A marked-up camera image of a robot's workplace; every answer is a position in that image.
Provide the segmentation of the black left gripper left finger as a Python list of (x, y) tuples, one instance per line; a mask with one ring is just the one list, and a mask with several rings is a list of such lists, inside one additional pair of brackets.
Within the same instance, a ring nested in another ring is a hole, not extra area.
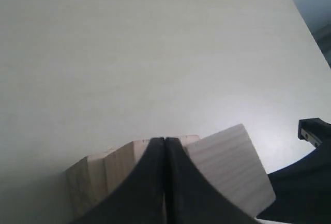
[(164, 138), (152, 138), (137, 165), (115, 190), (75, 224), (163, 223)]

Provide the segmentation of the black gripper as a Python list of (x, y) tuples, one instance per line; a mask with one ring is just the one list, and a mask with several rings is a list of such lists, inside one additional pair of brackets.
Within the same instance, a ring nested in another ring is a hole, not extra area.
[(284, 223), (330, 223), (330, 124), (301, 119), (298, 138), (314, 150), (301, 160), (268, 175), (274, 203), (257, 218)]

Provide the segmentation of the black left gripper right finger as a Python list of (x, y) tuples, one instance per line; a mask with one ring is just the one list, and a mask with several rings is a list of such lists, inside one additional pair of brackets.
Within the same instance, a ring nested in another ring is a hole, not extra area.
[(164, 144), (167, 223), (258, 223), (207, 181), (178, 138), (166, 138)]

